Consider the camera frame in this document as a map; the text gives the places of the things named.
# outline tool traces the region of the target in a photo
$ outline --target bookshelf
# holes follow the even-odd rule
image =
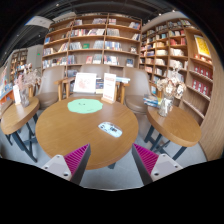
[[[10,65],[10,82],[14,83],[14,75],[16,73],[17,77],[20,72],[24,69],[20,69],[19,66],[23,66],[27,63],[27,49],[18,50],[12,54],[11,65]]]
[[[161,34],[166,34],[166,37],[160,38]],[[141,52],[145,52],[145,55],[141,56],[141,58],[145,58],[146,61],[148,58],[146,56],[147,53],[149,51],[155,52],[155,55],[151,56],[154,59],[153,63],[139,64],[140,69],[146,70],[147,66],[152,67],[152,72],[148,72],[150,85],[156,86],[155,84],[158,78],[163,79],[167,77],[168,71],[170,70],[171,72],[173,70],[171,64],[172,60],[180,61],[183,64],[183,68],[179,71],[179,74],[182,75],[187,86],[187,90],[185,91],[182,99],[174,99],[174,105],[188,111],[195,118],[198,124],[202,125],[206,118],[211,96],[210,92],[205,95],[200,89],[198,90],[193,88],[193,86],[196,87],[193,85],[193,81],[196,80],[201,84],[201,86],[203,85],[203,88],[206,87],[206,89],[208,88],[210,91],[212,90],[213,79],[209,77],[209,75],[206,77],[205,75],[200,74],[199,71],[195,71],[195,66],[203,68],[209,74],[213,74],[213,65],[212,63],[194,57],[195,54],[198,54],[194,35],[200,35],[202,37],[205,37],[205,35],[191,20],[186,18],[175,18],[163,21],[162,23],[156,24],[142,32],[142,35],[145,37],[141,44]],[[184,55],[172,55],[172,49],[180,49]],[[167,55],[158,55],[158,50],[166,50]],[[165,65],[156,64],[156,59],[163,59]]]
[[[102,55],[100,58],[101,64],[106,59],[112,59],[113,64],[108,63],[110,65],[110,72],[117,76],[122,76],[127,59],[133,60],[134,68],[139,67],[141,24],[141,19],[113,13],[76,15],[69,20],[52,24],[49,27],[51,32],[45,37],[45,42],[47,43],[44,42],[43,52],[49,51],[46,50],[49,48],[53,50],[47,55],[43,53],[42,72],[47,66],[52,65],[50,64],[52,60],[54,62],[53,66],[65,66],[67,76],[68,70],[79,71],[80,67],[86,64],[88,56],[92,56],[94,59],[94,55],[98,54]],[[93,35],[89,33],[90,30],[94,29],[98,30],[95,32],[92,31]],[[61,46],[66,43],[67,48],[64,51],[58,52]],[[80,43],[81,46],[88,44],[89,47],[87,49],[70,48],[72,44],[76,45],[77,43]],[[131,52],[131,47],[136,48],[136,53]],[[65,58],[64,64],[56,63],[56,60],[60,58]]]

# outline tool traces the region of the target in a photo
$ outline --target floor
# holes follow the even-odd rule
[[[42,112],[43,111],[41,110],[37,112],[38,117]],[[151,143],[144,142],[144,138],[150,128],[150,123],[146,115],[136,115],[136,118],[139,123],[139,133],[135,143],[150,149]],[[33,119],[29,121],[29,124],[31,129],[34,130],[35,125]],[[158,132],[155,130],[153,137],[156,138],[157,136]],[[26,126],[22,127],[20,137],[22,140],[28,139],[28,129]],[[5,159],[34,165],[39,168],[41,168],[50,160],[50,157],[46,155],[38,143],[33,144],[33,153],[38,160],[38,162],[35,163],[25,152],[18,148],[17,144],[14,142],[14,139],[12,139],[13,145],[11,146],[1,129],[0,140],[0,154]],[[166,141],[167,139],[163,137],[161,144],[165,143]],[[179,150],[179,148],[180,146],[174,143],[170,143],[166,148],[166,151],[172,157]],[[182,167],[187,167],[190,165],[206,162],[206,158],[201,147],[199,144],[197,144],[193,147],[187,148],[185,152],[176,160],[176,162],[179,163]],[[80,186],[84,188],[101,190],[123,190],[140,188],[143,186],[143,183],[130,149],[130,151],[121,160],[116,162],[114,169],[104,167],[101,169],[86,170],[84,172]]]

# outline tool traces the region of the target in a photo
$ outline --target round wooden table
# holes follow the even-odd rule
[[[177,159],[187,147],[196,145],[201,138],[201,129],[197,121],[179,107],[173,106],[167,117],[162,117],[158,114],[158,108],[148,106],[147,118],[152,126],[145,142],[152,140],[151,135],[155,128],[160,134],[156,141],[153,142],[152,150],[157,147],[162,136],[177,145],[183,146],[173,157],[174,159]]]
[[[27,107],[23,107],[22,104],[11,105],[3,114],[1,119],[2,132],[10,139],[10,135],[14,138],[15,142],[22,151],[25,151],[27,155],[34,161],[37,159],[33,156],[32,143],[37,143],[34,133],[31,131],[28,121],[33,117],[35,123],[37,122],[36,112],[40,107],[39,99],[36,97],[29,98],[30,104]],[[29,129],[29,139],[22,141],[17,131],[26,124]]]
[[[67,104],[81,98],[70,97],[47,108],[37,121],[37,140],[50,157],[57,154],[65,156],[89,143],[91,155],[86,169],[111,165],[131,149],[138,135],[138,121],[126,106],[118,102],[109,104],[98,96],[85,96],[85,99],[99,100],[103,103],[102,110],[89,114],[70,112]],[[115,138],[102,131],[98,127],[102,122],[118,126],[122,135]]]

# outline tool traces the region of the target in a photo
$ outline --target paper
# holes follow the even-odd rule
[[[15,99],[15,104],[20,104],[21,103],[21,98],[20,98],[20,93],[19,93],[19,86],[14,85],[13,86],[13,94],[14,94],[14,99]]]
[[[74,92],[96,92],[96,73],[77,73]]]
[[[116,75],[110,73],[104,73],[104,90],[103,98],[114,101]]]

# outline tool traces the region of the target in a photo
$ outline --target framed picture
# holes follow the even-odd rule
[[[198,54],[203,55],[205,57],[211,58],[211,54],[208,48],[208,45],[203,37],[194,35],[197,48],[198,48]]]
[[[74,92],[96,92],[96,73],[77,73],[75,78]]]

